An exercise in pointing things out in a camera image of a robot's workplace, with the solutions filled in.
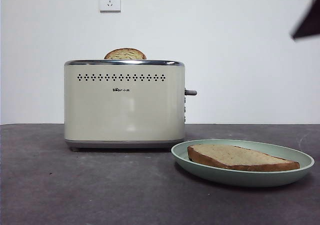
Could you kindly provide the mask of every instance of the dark object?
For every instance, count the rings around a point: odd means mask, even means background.
[[[320,0],[315,0],[305,18],[292,34],[293,39],[320,34]]]

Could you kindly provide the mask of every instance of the green plate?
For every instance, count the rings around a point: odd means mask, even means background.
[[[300,163],[299,169],[289,171],[240,171],[202,165],[188,158],[187,147],[195,144],[224,144],[239,146],[260,151],[271,156],[284,158]],[[217,183],[241,187],[276,187],[298,181],[305,176],[314,165],[315,160],[301,151],[256,141],[230,139],[205,139],[179,143],[172,147],[171,152],[176,162],[193,175]]]

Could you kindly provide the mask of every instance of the bread in toaster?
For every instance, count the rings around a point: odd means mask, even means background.
[[[109,60],[145,60],[147,59],[141,51],[135,48],[119,48],[109,52],[104,59]]]
[[[299,169],[300,164],[256,150],[223,144],[188,146],[191,161],[222,169],[255,172],[276,172]]]

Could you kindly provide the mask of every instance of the bread crust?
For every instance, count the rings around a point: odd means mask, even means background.
[[[115,49],[115,50],[112,50],[111,52],[107,53],[107,55],[105,55],[104,59],[112,59],[112,57],[114,55],[116,55],[117,53],[119,52],[135,52],[137,54],[139,54],[141,56],[141,59],[142,60],[146,60],[147,57],[146,55],[144,55],[144,53],[138,49],[135,49],[135,48],[130,48],[130,47],[124,47],[124,48],[118,48],[118,49]]]
[[[274,158],[281,159],[284,161],[289,161],[289,162],[275,163],[275,164],[259,164],[259,165],[241,165],[241,164],[227,165],[216,159],[213,159],[210,156],[207,156],[207,155],[201,154],[198,151],[195,151],[195,149],[192,146],[187,147],[187,153],[188,153],[189,159],[195,163],[199,163],[199,164],[203,164],[211,167],[222,168],[222,169],[250,171],[250,172],[278,172],[278,171],[288,171],[288,170],[294,170],[294,169],[300,168],[300,164],[296,161],[286,160],[281,157],[271,156],[266,153],[264,154],[270,157],[274,157]]]

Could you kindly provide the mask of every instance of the toaster vent holes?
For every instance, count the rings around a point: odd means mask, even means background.
[[[77,80],[79,80],[79,81],[82,81],[82,79],[83,80],[85,80],[85,81],[95,81],[95,80],[99,80],[99,81],[102,81],[103,79],[105,79],[105,81],[116,81],[117,79],[119,80],[119,81],[130,81],[131,79],[133,80],[133,81],[141,81],[141,82],[143,82],[144,80],[146,80],[146,81],[148,81],[148,82],[150,82],[150,81],[155,81],[155,82],[157,82],[157,81],[162,81],[162,82],[164,82],[165,81],[165,79],[166,79],[166,77],[165,77],[165,75],[164,74],[122,74],[122,73],[120,73],[120,74],[101,74],[101,73],[92,73],[92,74],[85,74],[85,75],[83,75],[82,76],[82,74],[81,73],[79,73],[79,74],[77,74]]]
[[[88,79],[89,79],[88,74],[85,74],[85,76],[83,77],[83,79],[86,80],[86,81],[88,81]]]

